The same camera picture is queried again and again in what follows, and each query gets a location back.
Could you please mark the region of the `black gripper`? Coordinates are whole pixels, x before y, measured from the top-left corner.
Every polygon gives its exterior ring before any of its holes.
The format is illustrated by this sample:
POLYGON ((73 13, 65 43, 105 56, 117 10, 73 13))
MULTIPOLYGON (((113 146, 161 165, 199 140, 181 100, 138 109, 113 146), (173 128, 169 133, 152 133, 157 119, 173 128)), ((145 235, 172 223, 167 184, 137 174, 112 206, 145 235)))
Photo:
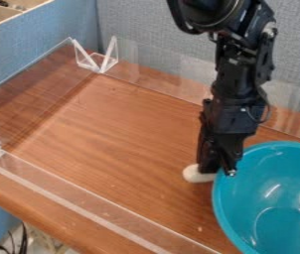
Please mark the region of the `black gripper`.
POLYGON ((256 133, 264 109, 270 108, 266 91, 255 89, 244 98, 227 97, 212 86, 212 99, 204 100, 201 131, 199 138, 197 163, 201 174, 215 174, 221 165, 228 176, 236 175, 236 164, 243 158, 246 135, 256 133), (220 155, 215 146, 219 136, 220 155))

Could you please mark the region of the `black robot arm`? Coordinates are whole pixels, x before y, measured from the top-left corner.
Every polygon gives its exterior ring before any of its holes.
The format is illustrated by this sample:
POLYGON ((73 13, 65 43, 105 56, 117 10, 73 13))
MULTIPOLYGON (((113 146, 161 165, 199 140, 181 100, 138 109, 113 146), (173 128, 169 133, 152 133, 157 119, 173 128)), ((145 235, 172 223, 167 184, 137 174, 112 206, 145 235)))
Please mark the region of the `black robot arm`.
POLYGON ((197 172, 236 174, 246 139, 271 117, 263 85, 275 71, 275 12, 266 0, 167 0, 179 29, 216 43, 217 78, 204 100, 197 172))

